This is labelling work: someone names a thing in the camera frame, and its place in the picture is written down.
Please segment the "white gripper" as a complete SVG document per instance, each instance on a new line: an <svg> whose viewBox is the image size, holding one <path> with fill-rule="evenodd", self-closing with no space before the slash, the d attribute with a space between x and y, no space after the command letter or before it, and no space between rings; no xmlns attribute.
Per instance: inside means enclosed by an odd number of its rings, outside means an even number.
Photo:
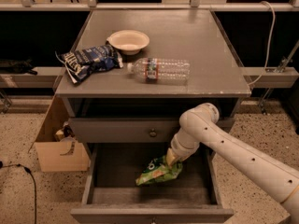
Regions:
<svg viewBox="0 0 299 224"><path fill-rule="evenodd" d="M171 147L166 152L166 162L172 167L178 161L188 159L199 148L199 141L180 129L171 140Z"/></svg>

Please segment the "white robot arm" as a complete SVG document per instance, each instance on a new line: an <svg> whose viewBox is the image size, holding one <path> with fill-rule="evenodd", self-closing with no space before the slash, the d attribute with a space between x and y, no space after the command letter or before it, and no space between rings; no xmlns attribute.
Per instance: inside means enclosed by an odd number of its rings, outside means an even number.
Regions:
<svg viewBox="0 0 299 224"><path fill-rule="evenodd" d="M290 213L291 224L299 224L299 171L223 131L219 117L211 103L185 111L167 150L167 164L185 161L204 144L280 203Z"/></svg>

